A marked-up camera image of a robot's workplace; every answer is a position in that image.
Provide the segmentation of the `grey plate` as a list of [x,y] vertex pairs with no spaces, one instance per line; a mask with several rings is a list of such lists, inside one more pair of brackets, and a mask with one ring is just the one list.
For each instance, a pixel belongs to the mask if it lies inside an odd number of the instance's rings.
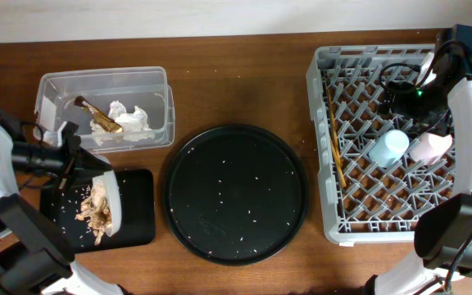
[[106,228],[105,234],[111,237],[119,231],[122,222],[120,189],[114,170],[110,169],[99,176],[93,177],[93,187],[96,186],[104,189],[104,197],[110,209],[111,225]]

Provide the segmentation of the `pink cup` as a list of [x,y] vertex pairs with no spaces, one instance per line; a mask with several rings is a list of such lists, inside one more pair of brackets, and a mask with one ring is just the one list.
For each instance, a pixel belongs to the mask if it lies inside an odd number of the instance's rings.
[[421,161],[424,165],[430,166],[436,163],[452,146],[453,137],[423,133],[418,137],[418,141],[409,152],[409,156],[414,162]]

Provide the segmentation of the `gold snack wrapper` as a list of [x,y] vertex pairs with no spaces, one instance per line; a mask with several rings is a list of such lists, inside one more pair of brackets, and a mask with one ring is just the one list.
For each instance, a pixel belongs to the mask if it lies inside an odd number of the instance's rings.
[[96,108],[94,105],[89,103],[84,97],[78,96],[74,104],[77,107],[83,108],[89,111],[94,121],[101,126],[107,133],[120,133],[123,131],[122,127],[117,124],[113,119],[107,116],[104,112]]

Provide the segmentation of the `peanut shells and rice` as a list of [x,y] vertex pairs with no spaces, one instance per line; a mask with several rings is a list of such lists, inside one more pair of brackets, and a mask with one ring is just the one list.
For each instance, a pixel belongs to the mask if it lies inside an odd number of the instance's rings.
[[106,186],[102,180],[93,180],[90,195],[82,201],[80,213],[75,218],[87,222],[87,227],[91,229],[95,237],[95,246],[101,243],[106,231],[112,229],[111,210],[108,205]]

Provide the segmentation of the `blue cup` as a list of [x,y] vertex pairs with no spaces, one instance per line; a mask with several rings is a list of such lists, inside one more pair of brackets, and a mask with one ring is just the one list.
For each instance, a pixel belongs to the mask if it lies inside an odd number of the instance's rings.
[[409,138],[398,129],[391,129],[380,136],[369,150],[368,156],[380,167],[387,168],[398,161],[409,147]]

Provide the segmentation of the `white tissue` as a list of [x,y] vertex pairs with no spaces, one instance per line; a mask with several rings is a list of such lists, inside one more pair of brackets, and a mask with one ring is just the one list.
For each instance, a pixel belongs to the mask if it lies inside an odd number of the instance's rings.
[[[143,139],[154,139],[155,133],[148,125],[148,115],[142,108],[134,106],[134,112],[128,113],[125,106],[119,101],[113,101],[110,103],[110,110],[108,112],[108,117],[113,119],[117,124],[123,129],[122,132],[145,132],[144,134],[138,135],[128,135],[124,136],[123,139],[127,141],[137,142]],[[101,127],[94,119],[89,122],[90,128],[92,130],[92,136],[105,134],[106,130]],[[109,141],[114,139],[115,141],[121,140],[118,138],[111,137],[99,137],[94,138],[94,142],[98,146],[102,146],[104,141]]]

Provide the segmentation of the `wooden chopstick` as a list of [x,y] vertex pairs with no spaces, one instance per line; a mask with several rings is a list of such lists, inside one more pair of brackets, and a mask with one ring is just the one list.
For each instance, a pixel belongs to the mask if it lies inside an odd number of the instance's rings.
[[334,124],[334,128],[337,131],[337,126],[336,126],[335,117],[334,117],[333,100],[332,100],[332,95],[331,95],[331,92],[330,92],[329,88],[327,89],[327,94],[328,94],[328,102],[329,102],[330,121],[331,121],[331,124]]
[[343,175],[343,170],[342,170],[342,162],[341,162],[341,157],[338,152],[338,139],[336,136],[336,130],[334,128],[334,124],[331,124],[331,135],[333,139],[333,155],[334,155],[334,160],[337,166],[337,172],[338,172],[338,181],[340,184],[341,188],[346,188],[347,183],[345,180],[345,177]]

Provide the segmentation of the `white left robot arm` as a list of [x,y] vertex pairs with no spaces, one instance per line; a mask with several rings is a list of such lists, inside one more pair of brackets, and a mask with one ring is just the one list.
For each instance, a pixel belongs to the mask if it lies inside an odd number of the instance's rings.
[[80,146],[78,126],[67,123],[57,137],[58,147],[28,143],[26,122],[0,109],[0,294],[124,294],[84,268],[75,259],[61,229],[20,196],[16,172],[33,178],[47,176],[46,189],[62,197],[81,180],[98,178],[105,183],[115,234],[121,224],[120,190],[105,157],[96,157]]

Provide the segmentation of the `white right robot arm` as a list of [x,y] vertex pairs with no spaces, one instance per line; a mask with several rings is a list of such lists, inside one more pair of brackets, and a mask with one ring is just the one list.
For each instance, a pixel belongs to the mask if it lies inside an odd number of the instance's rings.
[[441,31],[431,60],[412,69],[420,74],[414,84],[380,83],[378,112],[455,135],[452,195],[419,218],[413,252],[389,272],[372,276],[366,294],[450,294],[453,280],[472,277],[472,26]]

